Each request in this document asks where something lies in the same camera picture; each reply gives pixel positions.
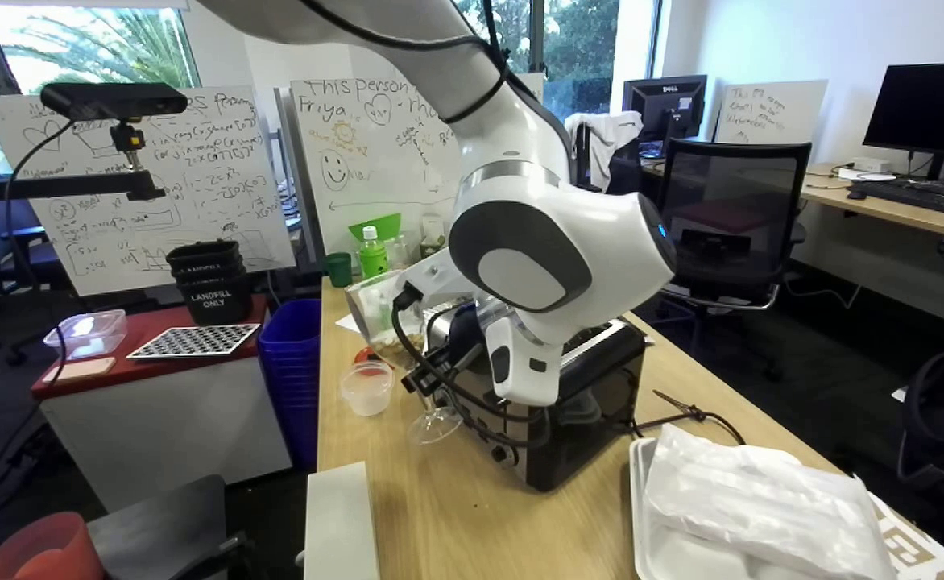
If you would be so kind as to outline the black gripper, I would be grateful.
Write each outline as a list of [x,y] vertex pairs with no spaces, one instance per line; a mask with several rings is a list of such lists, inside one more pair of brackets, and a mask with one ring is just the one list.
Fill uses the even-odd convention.
[[453,316],[448,335],[428,351],[418,351],[410,341],[410,335],[399,335],[402,351],[415,357],[415,366],[402,377],[402,385],[410,394],[418,394],[418,395],[433,395],[434,389],[461,394],[458,377],[463,369],[463,360],[480,355],[485,330],[471,305],[453,305],[448,316]]

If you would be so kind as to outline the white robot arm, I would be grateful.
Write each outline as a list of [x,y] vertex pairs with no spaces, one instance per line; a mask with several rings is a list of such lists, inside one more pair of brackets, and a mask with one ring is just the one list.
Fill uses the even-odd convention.
[[456,131],[461,169],[442,251],[406,269],[426,301],[477,296],[492,394],[560,395],[565,344],[651,300],[674,242],[651,200],[572,182],[572,145],[456,0],[200,0],[283,44],[346,43],[389,61]]

